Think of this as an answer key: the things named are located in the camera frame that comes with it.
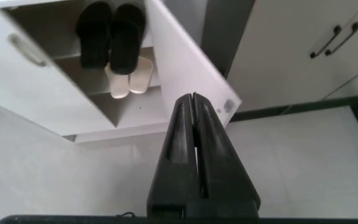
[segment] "tiled floor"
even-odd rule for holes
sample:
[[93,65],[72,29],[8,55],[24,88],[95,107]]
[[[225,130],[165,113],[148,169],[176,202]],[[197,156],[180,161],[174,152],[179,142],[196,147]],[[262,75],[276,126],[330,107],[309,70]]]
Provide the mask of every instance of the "tiled floor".
[[[358,124],[349,108],[231,123],[261,217],[358,218]],[[72,144],[0,113],[0,219],[145,215],[164,133]]]

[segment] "grout line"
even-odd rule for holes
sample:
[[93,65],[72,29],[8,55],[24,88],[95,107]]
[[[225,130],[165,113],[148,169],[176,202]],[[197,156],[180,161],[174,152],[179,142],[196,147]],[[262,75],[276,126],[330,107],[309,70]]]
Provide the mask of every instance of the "grout line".
[[278,160],[278,156],[277,156],[277,152],[275,150],[275,146],[273,145],[273,139],[272,139],[272,133],[270,132],[270,130],[268,130],[268,140],[270,142],[270,145],[271,145],[271,150],[273,151],[273,157],[277,163],[277,168],[278,168],[278,173],[280,175],[280,181],[282,182],[283,186],[284,186],[284,191],[285,191],[285,195],[286,195],[286,198],[287,198],[287,203],[290,204],[291,206],[291,211],[293,211],[293,208],[292,208],[292,205],[291,205],[291,197],[290,197],[290,193],[287,189],[287,186],[285,184],[285,181],[284,181],[284,175],[282,174],[282,170],[281,170],[281,167],[280,167],[280,161]]

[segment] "cabinet shelf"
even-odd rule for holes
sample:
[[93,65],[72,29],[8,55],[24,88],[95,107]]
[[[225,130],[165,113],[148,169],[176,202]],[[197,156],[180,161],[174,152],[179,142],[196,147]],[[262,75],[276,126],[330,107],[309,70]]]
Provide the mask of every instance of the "cabinet shelf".
[[116,129],[169,121],[160,87],[149,88],[143,94],[130,93],[119,100],[112,98],[110,93],[89,98],[113,122]]
[[[143,56],[153,62],[154,72],[150,87],[160,86],[153,48],[145,48],[140,51]],[[79,86],[86,95],[95,95],[109,92],[109,80],[104,70],[86,70],[80,65],[79,57],[56,60],[59,67]]]
[[[112,2],[114,9],[127,1]],[[87,0],[59,1],[21,6],[6,12],[52,59],[58,60],[80,56],[80,40],[75,34],[75,26],[81,12],[91,3]],[[142,47],[151,46],[152,36],[146,27]]]

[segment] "door handle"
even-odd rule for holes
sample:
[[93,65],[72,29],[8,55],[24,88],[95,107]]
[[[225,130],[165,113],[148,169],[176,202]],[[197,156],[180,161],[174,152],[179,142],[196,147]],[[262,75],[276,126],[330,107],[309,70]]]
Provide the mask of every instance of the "door handle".
[[326,50],[326,56],[330,56],[335,54],[337,50],[339,50],[356,32],[358,31],[358,22],[353,23],[352,25],[352,33],[349,34],[338,46],[334,48],[334,50]]
[[315,58],[319,55],[321,55],[321,53],[324,52],[324,50],[328,47],[328,45],[339,35],[339,33],[342,31],[342,28],[340,25],[334,27],[334,35],[330,38],[330,40],[327,42],[327,44],[324,44],[324,46],[316,53],[316,52],[312,52],[310,54],[310,58]]
[[34,58],[34,54],[28,53],[30,48],[26,46],[23,41],[20,40],[19,36],[16,34],[10,34],[8,36],[9,42],[13,45],[13,47],[21,54],[25,59],[27,59],[29,62],[33,63],[34,65],[38,67],[46,67],[47,63],[43,60],[38,60]]

